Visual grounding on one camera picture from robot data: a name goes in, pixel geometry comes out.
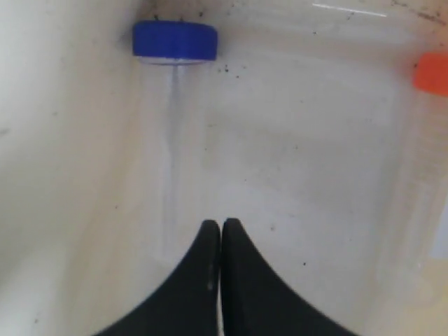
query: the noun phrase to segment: white plastic surface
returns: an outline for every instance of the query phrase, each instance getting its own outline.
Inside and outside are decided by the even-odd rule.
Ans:
[[[130,27],[154,14],[216,25],[219,60],[138,63]],[[0,1],[0,335],[106,327],[228,216],[344,326],[445,335],[446,260],[429,300],[376,277],[414,63],[445,20],[423,0]]]

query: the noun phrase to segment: white surface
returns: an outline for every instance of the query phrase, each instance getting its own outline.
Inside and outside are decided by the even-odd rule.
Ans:
[[[410,310],[382,297],[375,265],[412,70],[448,42],[447,7],[333,2],[0,1],[0,334],[92,334],[160,284],[202,219],[238,216],[345,326],[444,335],[444,285]],[[220,59],[180,71],[177,93],[172,68],[130,55],[153,13],[220,31]]]

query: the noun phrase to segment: blue bottle cap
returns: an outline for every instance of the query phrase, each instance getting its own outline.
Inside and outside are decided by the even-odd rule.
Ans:
[[[141,21],[134,25],[133,51],[138,57],[167,62],[216,60],[218,32],[206,24],[179,21]]]

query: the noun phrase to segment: plastic container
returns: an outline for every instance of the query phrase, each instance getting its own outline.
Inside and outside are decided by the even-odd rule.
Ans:
[[[103,2],[0,5],[1,335],[93,335],[166,279],[203,219],[238,217],[348,329],[445,336],[446,181],[437,155],[402,153],[422,148],[407,135],[424,153],[444,136],[444,102],[412,78],[445,48],[446,4]],[[212,25],[218,59],[143,64],[136,16]],[[430,172],[419,188],[442,179],[427,225],[401,210],[423,204],[406,169]]]

